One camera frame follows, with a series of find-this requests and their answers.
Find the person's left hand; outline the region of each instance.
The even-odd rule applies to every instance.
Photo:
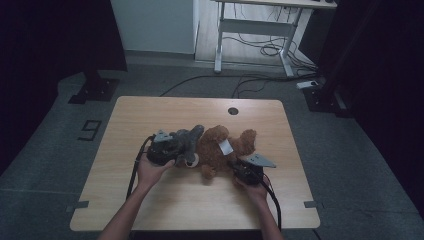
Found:
[[[140,164],[137,169],[138,185],[140,187],[146,187],[150,189],[153,187],[161,178],[162,174],[172,166],[174,166],[175,160],[171,160],[165,164],[165,166],[154,165],[147,159],[147,154],[143,153],[141,156]]]

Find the desk leg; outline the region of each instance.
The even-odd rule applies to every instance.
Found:
[[[287,39],[286,43],[284,44],[283,51],[280,52],[280,58],[281,58],[281,61],[283,62],[284,70],[286,71],[287,77],[293,77],[294,76],[291,65],[290,65],[291,61],[290,61],[290,59],[287,55],[288,55],[288,52],[290,50],[290,45],[293,41],[294,34],[296,33],[297,25],[299,23],[300,15],[302,14],[302,10],[303,10],[303,8],[299,8],[297,15],[296,15],[296,18],[293,21],[292,26],[290,28],[290,32],[289,32],[289,36],[288,36],[289,38]]]
[[[224,9],[225,3],[222,3],[221,7],[221,16],[219,18],[219,27],[218,27],[218,46],[216,47],[215,54],[215,73],[221,73],[221,64],[222,64],[222,22],[224,21]]]

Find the tabletop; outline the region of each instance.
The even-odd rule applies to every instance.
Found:
[[[237,115],[228,109],[236,108]],[[280,202],[283,228],[317,228],[313,201],[284,107],[277,100],[172,97],[120,97],[105,130],[80,196],[87,208],[75,210],[75,231],[101,231],[125,201],[134,159],[144,140],[159,129],[165,132],[223,125],[230,136],[246,129],[257,131],[256,153],[273,161],[265,168]],[[275,205],[268,197],[276,219]],[[200,169],[171,168],[149,192],[133,230],[243,230],[259,229],[256,212],[230,173],[213,180]]]
[[[212,1],[225,2],[225,3],[300,7],[300,8],[335,9],[337,7],[337,4],[334,1],[332,3],[327,3],[325,0],[320,0],[320,1],[313,1],[313,0],[212,0]]]

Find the brown teddy bear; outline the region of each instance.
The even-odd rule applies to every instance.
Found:
[[[226,127],[218,125],[209,128],[197,142],[196,154],[202,175],[212,179],[217,172],[230,171],[228,162],[248,156],[255,151],[256,131],[245,130],[239,138],[229,137]]]

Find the white wall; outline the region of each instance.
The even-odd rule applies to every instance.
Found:
[[[111,0],[125,50],[193,54],[199,0]]]

